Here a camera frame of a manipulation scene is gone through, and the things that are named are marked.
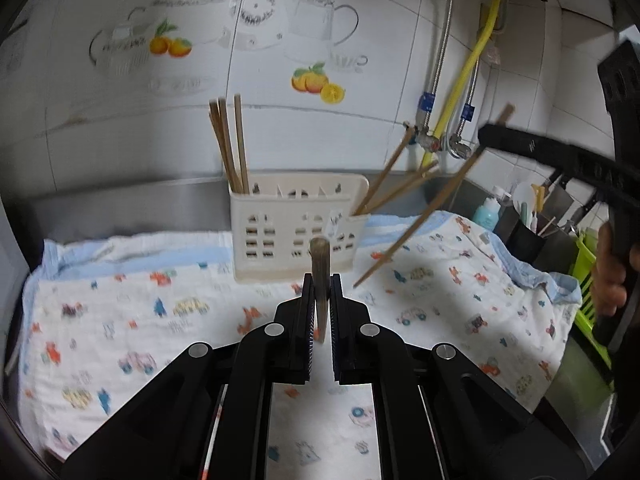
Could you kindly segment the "person's right hand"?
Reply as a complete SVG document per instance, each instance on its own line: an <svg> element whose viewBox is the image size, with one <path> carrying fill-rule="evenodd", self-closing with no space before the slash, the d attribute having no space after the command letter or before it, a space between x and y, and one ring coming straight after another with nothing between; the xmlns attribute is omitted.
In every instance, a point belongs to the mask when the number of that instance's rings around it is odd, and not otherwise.
<svg viewBox="0 0 640 480"><path fill-rule="evenodd" d="M596 262L591 271L591 298L599 318L613 316L627 299L626 270L613 254L612 240L611 225L605 222L599 229Z"/></svg>

